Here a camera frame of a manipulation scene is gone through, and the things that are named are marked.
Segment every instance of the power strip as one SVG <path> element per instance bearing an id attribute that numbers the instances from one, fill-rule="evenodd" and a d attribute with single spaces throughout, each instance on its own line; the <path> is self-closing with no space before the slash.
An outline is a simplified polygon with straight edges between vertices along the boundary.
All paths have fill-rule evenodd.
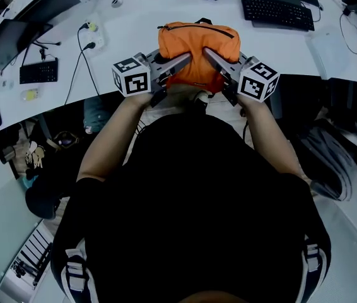
<path id="1" fill-rule="evenodd" d="M 86 49 L 85 55 L 87 57 L 95 57 L 101 54 L 106 46 L 105 37 L 103 34 L 103 26 L 100 17 L 97 13 L 91 14 L 85 22 L 89 25 L 89 29 L 83 29 L 79 33 L 82 48 L 89 43 L 96 44 L 93 49 Z"/>

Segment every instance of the orange bag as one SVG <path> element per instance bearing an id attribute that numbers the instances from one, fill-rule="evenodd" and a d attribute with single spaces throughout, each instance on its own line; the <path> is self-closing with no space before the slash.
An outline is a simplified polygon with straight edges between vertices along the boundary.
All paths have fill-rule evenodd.
<path id="1" fill-rule="evenodd" d="M 228 62 L 239 59 L 240 38 L 236 30 L 226 26 L 214 26 L 211 20 L 202 18 L 195 23 L 168 23 L 159 30 L 160 55 L 173 58 L 190 52 L 191 63 L 176 75 L 169 77 L 167 87 L 174 83 L 198 86 L 212 93 L 220 92 L 224 78 L 203 56 L 203 47 L 214 50 Z"/>

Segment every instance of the hand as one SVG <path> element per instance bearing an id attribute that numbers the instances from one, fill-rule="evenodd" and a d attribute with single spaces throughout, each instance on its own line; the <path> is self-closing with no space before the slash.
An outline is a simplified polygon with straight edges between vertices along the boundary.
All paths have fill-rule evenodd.
<path id="1" fill-rule="evenodd" d="M 133 95 L 131 97 L 126 97 L 125 102 L 133 104 L 141 109 L 145 109 L 151 103 L 152 97 L 153 94 L 142 93 L 142 94 Z"/>

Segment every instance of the computer keyboard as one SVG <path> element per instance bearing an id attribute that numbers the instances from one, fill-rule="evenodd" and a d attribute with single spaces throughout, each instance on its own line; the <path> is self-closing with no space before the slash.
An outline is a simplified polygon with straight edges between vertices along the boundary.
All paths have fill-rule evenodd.
<path id="1" fill-rule="evenodd" d="M 277 0 L 242 0 L 242 4 L 246 20 L 315 30 L 312 12 L 308 8 Z"/>
<path id="2" fill-rule="evenodd" d="M 24 65 L 20 68 L 20 84 L 56 82 L 58 58 L 54 61 Z"/>

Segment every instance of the shoe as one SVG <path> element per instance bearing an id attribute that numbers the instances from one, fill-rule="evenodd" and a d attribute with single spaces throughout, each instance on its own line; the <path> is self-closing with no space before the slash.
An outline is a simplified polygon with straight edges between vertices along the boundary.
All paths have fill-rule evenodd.
<path id="1" fill-rule="evenodd" d="M 194 97 L 192 103 L 196 112 L 205 113 L 206 107 L 209 103 L 208 93 L 206 91 L 198 92 Z"/>

